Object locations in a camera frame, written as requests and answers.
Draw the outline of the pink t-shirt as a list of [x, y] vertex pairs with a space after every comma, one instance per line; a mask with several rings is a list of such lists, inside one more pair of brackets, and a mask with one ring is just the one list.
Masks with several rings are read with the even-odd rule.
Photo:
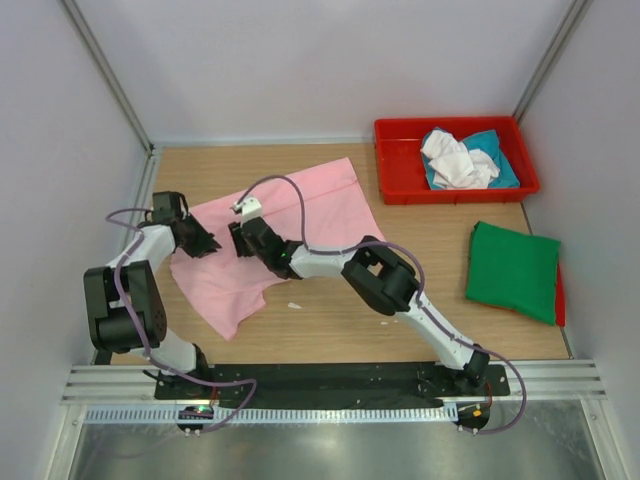
[[[318, 250], [353, 246], [366, 235], [384, 238], [349, 159], [289, 177], [304, 199], [303, 221], [298, 196], [287, 182], [271, 180], [251, 192], [262, 205], [266, 223], [281, 237], [299, 240], [303, 223], [307, 243]], [[282, 281], [260, 260], [236, 254], [228, 225], [237, 220], [231, 206], [241, 195], [236, 192], [192, 207], [192, 215], [215, 236], [221, 249], [202, 259], [178, 250], [170, 265], [175, 282], [191, 306], [226, 340], [234, 337], [241, 321], [265, 306], [263, 291]]]

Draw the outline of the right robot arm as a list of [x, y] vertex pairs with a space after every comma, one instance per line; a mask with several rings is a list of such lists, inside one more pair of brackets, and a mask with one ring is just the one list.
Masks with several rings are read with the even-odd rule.
[[259, 259], [281, 279], [344, 279], [369, 308], [413, 327], [462, 389], [484, 385], [489, 354], [430, 302], [424, 272], [397, 254], [400, 247], [365, 236], [353, 247], [315, 251], [283, 239], [261, 217], [231, 223], [229, 231], [239, 257]]

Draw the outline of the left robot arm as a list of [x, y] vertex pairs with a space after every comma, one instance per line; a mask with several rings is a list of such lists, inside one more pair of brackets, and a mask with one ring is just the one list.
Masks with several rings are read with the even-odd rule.
[[181, 250], [201, 259], [220, 249], [214, 235], [189, 215], [169, 223], [139, 226], [108, 216], [106, 221], [134, 233], [132, 241], [108, 264], [83, 276], [90, 340], [101, 351], [137, 355], [160, 371], [160, 379], [177, 377], [213, 386], [206, 356], [168, 326], [155, 279], [156, 270]]

